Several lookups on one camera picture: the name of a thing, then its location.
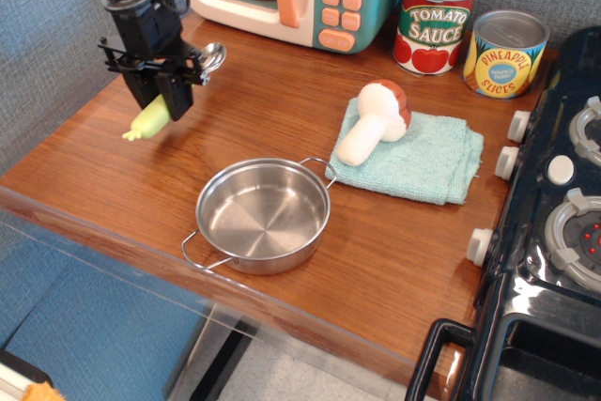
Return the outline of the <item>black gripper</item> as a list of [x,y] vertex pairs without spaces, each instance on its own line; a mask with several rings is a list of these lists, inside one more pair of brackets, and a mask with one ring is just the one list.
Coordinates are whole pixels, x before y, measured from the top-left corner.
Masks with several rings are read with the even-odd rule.
[[[200,64],[200,52],[181,38],[175,0],[103,0],[102,5],[118,32],[99,44],[109,70],[122,73],[142,110],[161,94],[171,119],[180,120],[193,106],[192,87],[185,81],[205,85],[210,77]],[[168,70],[184,79],[159,74]]]

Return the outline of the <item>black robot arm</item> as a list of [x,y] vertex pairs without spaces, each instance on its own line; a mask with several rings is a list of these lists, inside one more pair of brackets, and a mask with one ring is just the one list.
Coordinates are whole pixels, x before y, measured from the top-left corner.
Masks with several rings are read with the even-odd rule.
[[108,70],[122,75],[144,109],[162,96],[168,115],[181,119],[193,106],[193,85],[208,82],[200,50],[182,37],[184,10],[175,0],[102,0],[118,35],[100,40]]

